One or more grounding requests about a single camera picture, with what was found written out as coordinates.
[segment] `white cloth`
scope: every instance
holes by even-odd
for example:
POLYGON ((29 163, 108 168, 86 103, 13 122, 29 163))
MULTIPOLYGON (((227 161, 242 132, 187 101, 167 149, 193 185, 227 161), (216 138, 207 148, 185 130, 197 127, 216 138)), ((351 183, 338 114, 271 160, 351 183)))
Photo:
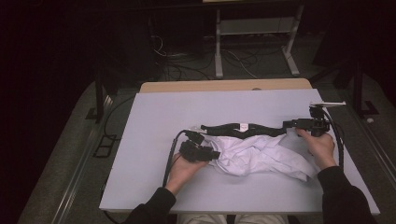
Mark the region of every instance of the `white cloth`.
POLYGON ((279 145, 285 136, 256 135, 243 140, 207 135, 205 141, 220 152, 219 159, 210 163, 226 174, 278 172, 303 181, 314 177, 317 171, 312 164, 302 155, 279 145))

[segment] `metal frame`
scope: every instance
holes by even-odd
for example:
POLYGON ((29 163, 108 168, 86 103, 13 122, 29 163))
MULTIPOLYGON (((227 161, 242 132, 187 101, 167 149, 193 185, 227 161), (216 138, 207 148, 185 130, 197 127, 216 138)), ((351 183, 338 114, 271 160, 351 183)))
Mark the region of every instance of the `metal frame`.
MULTIPOLYGON (((103 103, 105 111, 104 115, 108 116, 112 104, 113 101, 109 96, 107 96, 105 102, 103 103)), ((101 120, 100 123, 93 127, 90 136, 87 139, 87 144, 84 147, 81 159, 78 162, 77 168, 73 173, 73 176, 69 182, 69 185, 67 186, 66 191, 64 192, 64 196, 62 197, 61 203, 59 204, 58 210, 56 211, 56 214, 53 217, 51 223, 64 223, 66 221, 67 214, 70 211, 70 208, 76 197, 78 187, 81 184, 82 177, 85 174, 87 160, 94 152, 95 145, 102 135, 102 130, 104 126, 105 121, 101 120)))
MULTIPOLYGON (((341 95, 344 99, 349 99, 349 101, 351 101, 346 91, 341 91, 341 95)), ((360 126, 361 131, 367 137, 366 139, 372 146, 371 149, 376 159, 378 160, 379 165, 389 179, 390 184, 396 190, 396 166, 390 160, 390 157, 388 156, 385 149, 381 146, 378 139, 375 137, 373 131, 371 131, 365 121, 361 119, 361 116, 356 112, 356 110, 351 106, 348 106, 347 109, 348 112, 352 115, 352 118, 355 120, 355 122, 360 126)))
MULTIPOLYGON (((286 60, 286 63, 288 64, 289 70, 291 72, 291 74, 294 77, 298 77, 300 75, 300 72, 297 68, 297 65, 291 55, 291 49, 292 46, 294 44, 294 39, 297 35, 297 30, 298 27, 300 25, 300 20, 301 17, 303 15, 303 11, 304 11, 304 6, 300 5, 297 8, 297 12, 294 16, 294 18, 292 18, 292 25, 291 28, 289 29, 288 33, 290 33, 290 38, 288 41, 288 44, 282 49, 282 53, 283 56, 286 60)), ((257 20, 232 20, 232 21, 226 21, 227 22, 227 26, 222 26, 221 23, 221 18, 220 18, 220 10, 217 10, 217 17, 216 17, 216 54, 215 54, 215 68, 216 68, 216 78, 217 79, 222 79, 223 78, 223 73, 222 73, 222 64, 221 64, 221 52, 220 52, 220 37, 222 35, 236 35, 236 34, 263 34, 263 33, 285 33, 286 31, 284 30, 284 28, 280 29, 280 24, 279 27, 277 27, 277 29, 271 29, 269 28, 269 30, 264 31, 262 28, 261 29, 250 29, 250 30, 245 30, 245 31, 232 31, 232 26, 231 23, 232 22, 236 22, 236 23, 252 23, 255 22, 258 25, 261 24, 265 24, 268 22, 271 22, 271 20, 273 19, 257 19, 257 20)))

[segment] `wire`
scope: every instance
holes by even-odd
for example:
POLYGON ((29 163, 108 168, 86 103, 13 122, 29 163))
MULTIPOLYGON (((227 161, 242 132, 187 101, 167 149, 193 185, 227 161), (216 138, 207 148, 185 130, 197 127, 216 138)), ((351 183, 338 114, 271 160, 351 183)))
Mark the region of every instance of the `wire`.
MULTIPOLYGON (((168 75, 169 75, 169 66, 166 66, 166 69, 167 69, 168 75)), ((166 81, 170 81, 170 78, 166 75, 165 72, 163 72, 163 75, 165 76, 165 80, 166 80, 166 81)))
POLYGON ((210 77, 209 77, 209 75, 207 75, 206 73, 200 71, 199 69, 190 68, 190 67, 187 67, 187 66, 182 66, 182 65, 174 64, 174 63, 170 63, 170 64, 171 64, 172 66, 174 66, 174 67, 184 68, 184 69, 187 69, 187 70, 191 70, 191 71, 200 73, 201 75, 203 75, 202 77, 206 77, 207 80, 211 80, 210 77))
POLYGON ((251 65, 253 65, 253 63, 249 62, 248 60, 244 60, 245 62, 242 62, 243 60, 238 61, 237 59, 235 59, 235 57, 234 57, 233 55, 230 56, 230 55, 228 55, 228 54, 224 54, 223 56, 224 56, 224 57, 222 57, 222 58, 223 58, 227 63, 229 63, 230 65, 232 65, 233 67, 243 68, 243 66, 241 66, 241 63, 244 64, 245 68, 249 68, 251 65))
POLYGON ((345 146, 344 144, 344 139, 346 137, 346 133, 344 132, 343 128, 341 127, 340 124, 334 122, 335 126, 337 127, 337 130, 339 131, 339 133, 341 133, 341 141, 343 143, 343 147, 345 146))
POLYGON ((152 35, 152 37, 158 38, 158 39, 160 39, 160 41, 161 41, 161 42, 160 42, 160 43, 161 43, 160 48, 159 48, 159 49, 154 49, 154 51, 155 51, 157 54, 159 54, 159 55, 161 55, 161 56, 163 56, 163 57, 166 57, 166 56, 167 56, 166 52, 160 53, 160 50, 163 48, 163 39, 160 38, 158 35, 152 35))
POLYGON ((239 57, 241 59, 241 61, 245 61, 245 62, 250 63, 251 65, 253 65, 253 64, 258 62, 257 55, 261 51, 261 49, 257 49, 254 53, 250 53, 249 51, 244 51, 244 50, 239 50, 239 51, 249 55, 249 56, 244 57, 244 58, 239 57), (249 58, 253 58, 254 61, 253 62, 248 61, 249 58))
POLYGON ((177 58, 177 57, 188 57, 188 56, 195 56, 194 54, 191 53, 175 53, 175 54, 168 54, 168 60, 175 60, 178 63, 188 63, 188 62, 193 62, 196 61, 195 59, 192 60, 187 60, 187 61, 177 61, 177 59, 172 59, 172 58, 177 58))
POLYGON ((246 69, 245 65, 241 62, 241 60, 240 60, 238 57, 236 57, 236 55, 235 55, 234 53, 232 53, 232 52, 230 52, 229 50, 226 50, 226 49, 222 49, 222 50, 224 50, 224 51, 226 51, 226 52, 232 54, 232 55, 235 57, 235 59, 239 61, 239 63, 242 65, 242 67, 244 68, 244 70, 245 70, 249 75, 251 75, 252 77, 255 77, 255 78, 259 79, 258 77, 256 77, 255 75, 253 75, 251 72, 249 72, 249 71, 246 69))
POLYGON ((103 211, 103 213, 105 213, 105 216, 112 222, 115 224, 120 224, 120 222, 116 221, 116 219, 114 219, 113 217, 111 217, 107 211, 103 211))
POLYGON ((277 50, 274 50, 274 51, 271 51, 271 52, 268 52, 268 53, 258 53, 257 55, 261 55, 261 56, 263 56, 263 55, 271 55, 271 54, 275 54, 275 53, 278 53, 278 52, 280 52, 282 49, 284 48, 284 46, 281 46, 280 48, 278 48, 277 50))
POLYGON ((171 168, 173 167, 173 165, 175 165, 176 161, 177 161, 180 157, 181 157, 181 155, 179 155, 179 156, 174 160, 174 162, 172 162, 171 168))
POLYGON ((233 56, 233 57, 230 57, 231 60, 238 62, 238 65, 236 65, 236 64, 231 63, 231 62, 228 60, 228 55, 224 55, 224 56, 225 56, 224 59, 227 61, 227 63, 229 63, 230 65, 232 65, 232 66, 234 66, 234 67, 238 67, 238 68, 243 68, 241 65, 239 65, 240 63, 242 63, 246 68, 249 68, 251 65, 257 63, 257 61, 258 61, 257 56, 255 56, 255 55, 253 55, 253 56, 247 56, 247 57, 245 57, 245 58, 239 57, 238 59, 235 58, 234 56, 233 56), (251 58, 251 57, 254 58, 254 62, 250 62, 250 61, 248 60, 248 58, 251 58))
POLYGON ((108 120, 110 119, 110 116, 113 114, 113 112, 117 109, 117 108, 119 108, 121 105, 123 105, 123 104, 125 104, 126 102, 128 102, 128 101, 130 101, 130 100, 132 100, 132 99, 134 99, 134 96, 131 96, 131 97, 129 97, 128 99, 126 99, 126 100, 124 100, 124 101, 122 101, 121 103, 119 103, 116 107, 114 107, 114 109, 112 109, 111 111, 110 111, 110 113, 108 114, 108 116, 107 116, 107 118, 106 118, 106 121, 105 121, 105 127, 104 127, 104 129, 103 129, 103 132, 104 132, 104 136, 106 137, 106 138, 108 138, 108 139, 111 139, 111 140, 114 140, 114 141, 120 141, 121 139, 120 138, 115 138, 115 137, 113 137, 113 136, 111 136, 111 135, 109 135, 108 133, 107 133, 107 123, 108 123, 108 120))
POLYGON ((163 176, 163 188, 166 186, 166 182, 168 181, 169 172, 171 171, 171 168, 173 166, 172 159, 173 159, 173 155, 175 154, 175 147, 177 144, 177 139, 180 137, 180 135, 182 133, 185 133, 185 132, 186 131, 183 130, 180 133, 178 133, 172 143, 171 150, 169 151, 168 162, 166 163, 165 175, 163 176))
POLYGON ((321 108, 321 111, 324 114, 324 116, 326 116, 326 118, 329 120, 330 125, 332 125, 332 130, 334 131, 335 141, 337 142, 337 147, 338 147, 338 163, 339 166, 342 169, 344 169, 344 144, 341 142, 340 134, 334 122, 332 121, 332 118, 330 118, 330 115, 326 113, 326 111, 324 111, 323 108, 321 108))
POLYGON ((172 77, 174 80, 176 80, 176 81, 180 81, 181 80, 181 76, 184 74, 184 72, 183 71, 181 71, 181 69, 179 68, 179 67, 177 67, 177 66, 175 66, 175 65, 172 65, 172 64, 169 64, 168 66, 167 66, 167 68, 168 68, 168 76, 169 77, 172 77), (178 77, 173 77, 173 76, 171 76, 171 71, 169 70, 169 67, 174 67, 174 68, 176 68, 176 72, 178 72, 178 77))
POLYGON ((246 53, 246 54, 250 54, 251 56, 260 56, 260 55, 270 55, 270 54, 274 54, 274 53, 277 53, 277 52, 279 52, 280 50, 282 50, 282 48, 277 48, 277 50, 272 51, 272 52, 260 53, 262 50, 265 49, 265 45, 266 45, 266 42, 263 42, 262 44, 260 44, 260 46, 257 48, 256 52, 254 52, 254 53, 250 53, 250 52, 248 52, 248 51, 242 51, 242 50, 240 50, 240 49, 238 49, 238 51, 244 52, 244 53, 246 53))
POLYGON ((210 57, 210 61, 209 61, 209 63, 207 65, 205 65, 204 67, 200 67, 200 68, 190 68, 190 69, 192 69, 192 70, 204 70, 204 69, 208 68, 210 66, 210 64, 212 64, 214 58, 215 58, 215 55, 212 54, 212 56, 210 57))

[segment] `khaki pants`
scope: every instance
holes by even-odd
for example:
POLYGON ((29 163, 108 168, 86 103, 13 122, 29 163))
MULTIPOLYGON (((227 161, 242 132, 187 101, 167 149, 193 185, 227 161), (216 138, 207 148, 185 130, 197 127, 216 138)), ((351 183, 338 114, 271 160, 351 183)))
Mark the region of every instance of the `khaki pants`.
MULTIPOLYGON (((227 224, 225 215, 180 214, 177 224, 227 224)), ((236 215, 235 224, 289 224, 287 216, 236 215)))

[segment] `white label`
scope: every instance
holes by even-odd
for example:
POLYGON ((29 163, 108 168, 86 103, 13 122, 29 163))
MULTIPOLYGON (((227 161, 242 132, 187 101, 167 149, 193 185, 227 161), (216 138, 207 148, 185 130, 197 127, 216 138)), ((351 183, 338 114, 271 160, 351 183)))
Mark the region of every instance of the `white label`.
POLYGON ((247 131, 248 130, 248 124, 246 124, 246 123, 240 123, 239 124, 239 131, 241 132, 241 133, 244 133, 245 131, 247 131))

